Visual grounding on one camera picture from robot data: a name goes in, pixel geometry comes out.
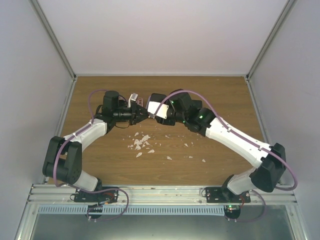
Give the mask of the pink phone case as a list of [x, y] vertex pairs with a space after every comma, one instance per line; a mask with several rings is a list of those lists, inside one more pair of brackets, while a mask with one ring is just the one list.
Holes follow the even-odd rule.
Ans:
[[141, 98], [141, 97], [138, 97], [137, 100], [136, 100], [136, 102], [137, 102], [138, 104], [143, 104], [143, 103], [144, 103], [143, 98]]

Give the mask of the black phone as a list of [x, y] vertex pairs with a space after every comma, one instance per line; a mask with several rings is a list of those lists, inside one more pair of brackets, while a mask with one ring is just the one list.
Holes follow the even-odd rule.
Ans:
[[193, 100], [192, 104], [197, 109], [201, 109], [203, 107], [203, 103], [201, 100]]
[[165, 94], [160, 93], [152, 93], [149, 97], [150, 102], [161, 103], [167, 96]]

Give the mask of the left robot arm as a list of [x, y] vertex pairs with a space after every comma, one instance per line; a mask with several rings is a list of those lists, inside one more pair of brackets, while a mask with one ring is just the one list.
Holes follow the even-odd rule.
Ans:
[[83, 151], [98, 138], [108, 134], [117, 123], [135, 125], [149, 117], [148, 111], [138, 102], [138, 94], [133, 93], [125, 99], [117, 91], [104, 93], [103, 102], [91, 119], [77, 131], [64, 137], [54, 136], [50, 139], [44, 159], [42, 173], [52, 178], [57, 185], [63, 182], [84, 190], [86, 197], [98, 202], [103, 197], [99, 179], [83, 170]]

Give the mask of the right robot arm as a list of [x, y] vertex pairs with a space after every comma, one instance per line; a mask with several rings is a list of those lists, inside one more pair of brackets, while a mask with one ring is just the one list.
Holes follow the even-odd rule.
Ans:
[[189, 131], [223, 144], [251, 164], [251, 169], [230, 175], [221, 186], [221, 196], [228, 203], [249, 190], [273, 192], [286, 170], [286, 151], [281, 144], [270, 145], [233, 128], [182, 89], [172, 92], [170, 97], [151, 94], [147, 110], [159, 124], [184, 124]]

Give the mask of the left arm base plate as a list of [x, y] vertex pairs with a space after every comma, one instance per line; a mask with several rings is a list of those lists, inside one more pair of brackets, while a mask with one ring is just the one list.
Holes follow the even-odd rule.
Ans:
[[70, 200], [75, 203], [91, 203], [87, 206], [89, 212], [85, 214], [90, 220], [98, 220], [102, 216], [104, 205], [113, 204], [118, 201], [118, 187], [97, 186], [95, 190], [106, 191], [100, 193], [87, 193], [76, 190], [75, 193], [70, 195]]

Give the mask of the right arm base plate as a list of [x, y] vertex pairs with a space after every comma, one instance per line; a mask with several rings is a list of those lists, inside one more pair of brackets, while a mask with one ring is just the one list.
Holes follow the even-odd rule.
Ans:
[[244, 204], [251, 202], [248, 191], [236, 195], [222, 186], [205, 187], [200, 194], [206, 198], [207, 203], [222, 205], [226, 219], [235, 222], [238, 221]]

